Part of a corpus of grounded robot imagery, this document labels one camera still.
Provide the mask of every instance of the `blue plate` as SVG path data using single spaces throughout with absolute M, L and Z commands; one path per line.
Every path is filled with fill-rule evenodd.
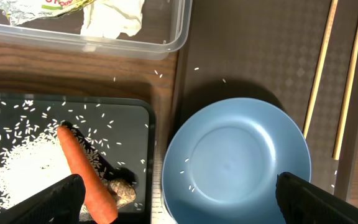
M 209 105 L 179 129 L 162 172 L 166 206 L 177 223 L 285 223 L 275 198 L 282 172 L 310 181 L 301 131 L 264 101 Z

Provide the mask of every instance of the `foil wrapper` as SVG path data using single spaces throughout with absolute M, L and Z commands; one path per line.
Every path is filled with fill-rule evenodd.
M 12 26 L 34 19 L 56 18 L 82 9 L 94 0 L 0 0 L 0 10 Z

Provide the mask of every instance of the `clear plastic container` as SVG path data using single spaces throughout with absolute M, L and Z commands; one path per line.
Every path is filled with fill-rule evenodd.
M 121 34 L 115 40 L 80 36 L 82 10 L 58 19 L 36 19 L 20 26 L 10 26 L 0 10 L 0 41 L 161 60 L 185 43 L 191 3 L 192 0 L 145 0 L 142 29 L 135 36 Z

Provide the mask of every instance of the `orange carrot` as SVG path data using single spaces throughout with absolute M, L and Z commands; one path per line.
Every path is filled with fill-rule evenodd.
M 104 187 L 82 147 L 68 128 L 58 127 L 57 136 L 72 174 L 79 174 L 85 184 L 85 205 L 99 224 L 112 223 L 118 214 L 117 205 Z

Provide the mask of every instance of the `pair of chopsticks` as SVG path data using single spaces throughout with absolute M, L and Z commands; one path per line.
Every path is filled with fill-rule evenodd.
M 321 45 L 316 74 L 315 74 L 315 78 L 314 78 L 314 82 L 313 82 L 313 87 L 311 89 L 311 97 L 310 97 L 308 110 L 307 110 L 307 114 L 306 114 L 305 125 L 303 128 L 303 135 L 304 135 L 305 139 L 308 135 L 308 131 L 309 131 L 310 123 L 311 123 L 311 117 L 312 117 L 313 109 L 314 109 L 314 104 L 316 103 L 318 88 L 319 88 L 319 84 L 320 84 L 320 80 L 321 80 L 321 74 L 323 71 L 323 65 L 324 65 L 324 61 L 326 58 L 326 54 L 327 54 L 329 37 L 331 35 L 331 30 L 333 27 L 337 2 L 338 2 L 338 0 L 333 0 L 331 2 L 331 8 L 330 8 L 329 14 L 328 14 L 326 29 L 324 31 L 323 43 Z M 339 155 L 341 153 L 342 140 L 343 140 L 345 125 L 346 125 L 347 111 L 349 109 L 349 101 L 351 98 L 351 92 L 352 92 L 352 86 L 353 86 L 354 71 L 356 69 L 357 55 L 358 55 L 358 26 L 357 26 L 356 37 L 355 37 L 354 43 L 353 43 L 351 62 L 350 62 L 349 70 L 347 73 L 346 88 L 345 88 L 344 98 L 342 101 L 341 117 L 339 119 L 339 125 L 338 125 L 338 129 L 337 129 L 336 142 L 335 142 L 334 153 L 333 153 L 333 159 L 335 159 L 335 160 L 339 159 Z

